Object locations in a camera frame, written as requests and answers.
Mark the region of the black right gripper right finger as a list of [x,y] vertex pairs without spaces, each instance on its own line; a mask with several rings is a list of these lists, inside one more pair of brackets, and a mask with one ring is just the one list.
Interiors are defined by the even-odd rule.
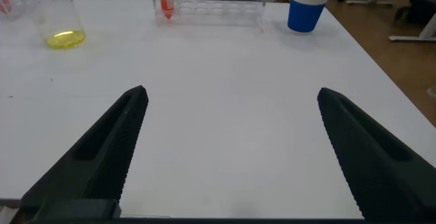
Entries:
[[317,102],[364,219],[435,222],[435,167],[346,96],[322,88]]

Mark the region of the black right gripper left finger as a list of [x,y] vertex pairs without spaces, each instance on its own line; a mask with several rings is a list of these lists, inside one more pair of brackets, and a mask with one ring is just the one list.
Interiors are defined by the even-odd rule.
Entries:
[[23,195],[22,207],[49,199],[119,201],[148,106],[143,86],[123,93]]

